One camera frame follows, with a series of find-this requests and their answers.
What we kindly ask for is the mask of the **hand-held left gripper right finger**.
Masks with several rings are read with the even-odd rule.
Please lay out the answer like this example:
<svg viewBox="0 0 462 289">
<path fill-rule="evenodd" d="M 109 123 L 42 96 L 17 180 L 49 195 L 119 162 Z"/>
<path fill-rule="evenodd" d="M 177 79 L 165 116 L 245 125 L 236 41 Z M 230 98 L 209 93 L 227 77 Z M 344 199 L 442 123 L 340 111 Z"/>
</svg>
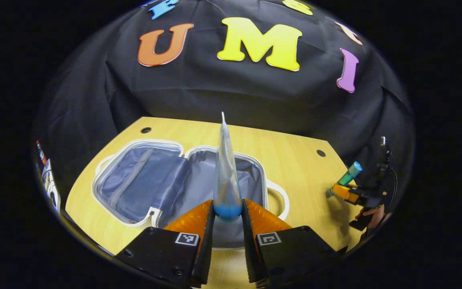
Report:
<svg viewBox="0 0 462 289">
<path fill-rule="evenodd" d="M 312 289 L 314 278 L 348 250 L 335 250 L 309 226 L 292 227 L 250 199 L 242 199 L 249 281 L 257 289 Z"/>
</svg>

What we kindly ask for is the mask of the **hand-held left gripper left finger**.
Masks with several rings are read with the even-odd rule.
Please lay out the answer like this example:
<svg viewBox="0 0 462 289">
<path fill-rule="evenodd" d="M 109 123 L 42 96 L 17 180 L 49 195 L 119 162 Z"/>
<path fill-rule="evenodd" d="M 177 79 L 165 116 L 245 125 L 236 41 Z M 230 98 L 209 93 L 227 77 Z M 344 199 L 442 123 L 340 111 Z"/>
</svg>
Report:
<svg viewBox="0 0 462 289">
<path fill-rule="evenodd" d="M 116 259 L 169 289 L 207 284 L 212 254 L 213 200 L 197 205 L 165 228 L 147 227 Z"/>
</svg>

